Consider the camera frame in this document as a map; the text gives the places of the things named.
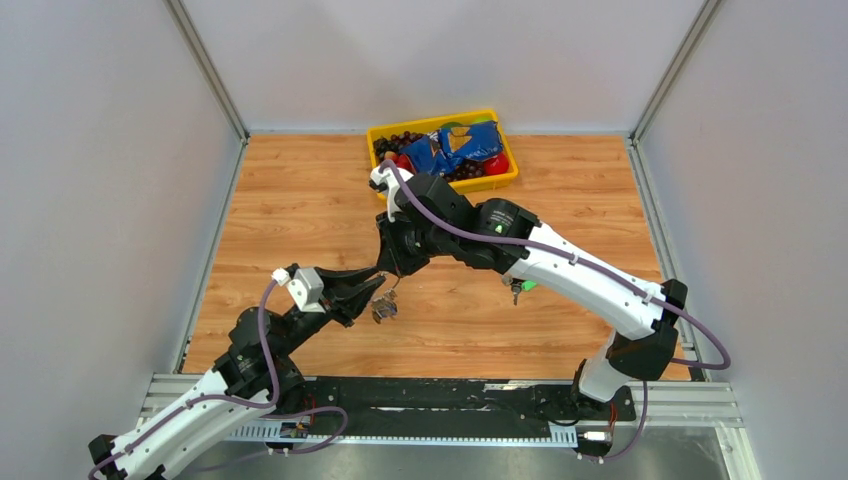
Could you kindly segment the large metal keyring with keys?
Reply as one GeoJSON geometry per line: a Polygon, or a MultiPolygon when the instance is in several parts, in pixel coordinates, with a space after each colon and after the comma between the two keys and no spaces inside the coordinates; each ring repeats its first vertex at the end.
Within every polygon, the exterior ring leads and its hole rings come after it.
{"type": "Polygon", "coordinates": [[[384,320],[393,319],[398,313],[396,302],[397,287],[401,279],[399,277],[391,284],[391,286],[380,294],[376,294],[371,300],[370,308],[374,322],[378,325],[384,320]]]}

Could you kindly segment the green tagged key bunch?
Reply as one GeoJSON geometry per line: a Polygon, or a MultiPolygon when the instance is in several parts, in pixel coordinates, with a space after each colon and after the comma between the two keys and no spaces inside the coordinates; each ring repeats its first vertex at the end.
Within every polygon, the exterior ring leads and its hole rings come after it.
{"type": "Polygon", "coordinates": [[[529,292],[537,286],[537,283],[534,281],[515,278],[510,275],[502,276],[501,281],[509,288],[514,306],[518,305],[519,297],[522,293],[529,292]]]}

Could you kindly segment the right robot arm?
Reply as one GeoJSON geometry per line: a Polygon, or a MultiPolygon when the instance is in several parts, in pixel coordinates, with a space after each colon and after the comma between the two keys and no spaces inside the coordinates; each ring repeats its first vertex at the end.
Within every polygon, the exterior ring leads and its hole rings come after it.
{"type": "Polygon", "coordinates": [[[672,362],[685,284],[633,277],[519,205],[502,198],[473,205],[440,177],[376,167],[369,184],[387,202],[377,218],[382,270],[405,277],[435,257],[451,257],[498,273],[515,295],[528,282],[546,287],[611,326],[607,343],[575,375],[571,403],[580,415],[598,416],[625,383],[657,380],[672,362]]]}

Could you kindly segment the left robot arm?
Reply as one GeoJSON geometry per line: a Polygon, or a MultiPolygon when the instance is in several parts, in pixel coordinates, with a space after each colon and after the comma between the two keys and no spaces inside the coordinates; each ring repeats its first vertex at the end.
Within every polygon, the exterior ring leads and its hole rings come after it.
{"type": "Polygon", "coordinates": [[[386,278],[375,267],[273,271],[230,345],[200,379],[146,423],[89,444],[91,479],[173,479],[234,430],[266,415],[302,418],[306,380],[291,355],[323,327],[353,325],[386,278]]]}

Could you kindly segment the dark grape bunch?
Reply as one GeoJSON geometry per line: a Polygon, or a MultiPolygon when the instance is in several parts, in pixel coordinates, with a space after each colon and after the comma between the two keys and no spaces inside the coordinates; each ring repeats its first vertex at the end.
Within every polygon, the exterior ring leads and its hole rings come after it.
{"type": "Polygon", "coordinates": [[[372,150],[378,159],[383,159],[386,153],[393,152],[398,154],[403,148],[411,145],[423,136],[423,133],[414,131],[404,131],[400,134],[380,136],[372,141],[372,150]]]}

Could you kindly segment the blue snack bag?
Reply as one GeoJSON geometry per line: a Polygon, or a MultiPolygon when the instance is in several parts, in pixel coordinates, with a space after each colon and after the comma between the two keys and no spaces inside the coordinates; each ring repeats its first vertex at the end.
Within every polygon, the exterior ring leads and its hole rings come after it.
{"type": "Polygon", "coordinates": [[[496,121],[457,124],[424,135],[400,152],[416,173],[453,173],[463,162],[481,163],[505,149],[496,121]]]}

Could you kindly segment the red tomato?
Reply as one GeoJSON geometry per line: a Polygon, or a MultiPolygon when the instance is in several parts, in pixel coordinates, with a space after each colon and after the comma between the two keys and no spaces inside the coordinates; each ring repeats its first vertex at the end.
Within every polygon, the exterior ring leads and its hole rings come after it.
{"type": "Polygon", "coordinates": [[[510,170],[509,157],[501,152],[483,162],[483,172],[486,176],[497,176],[508,173],[510,170]]]}

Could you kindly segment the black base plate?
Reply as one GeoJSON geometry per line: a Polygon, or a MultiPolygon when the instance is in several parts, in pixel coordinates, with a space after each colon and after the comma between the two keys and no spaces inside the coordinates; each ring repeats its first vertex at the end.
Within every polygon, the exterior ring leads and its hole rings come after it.
{"type": "Polygon", "coordinates": [[[278,413],[304,411],[310,432],[346,437],[541,439],[557,426],[637,418],[633,395],[580,400],[570,382],[317,377],[284,393],[278,413]]]}

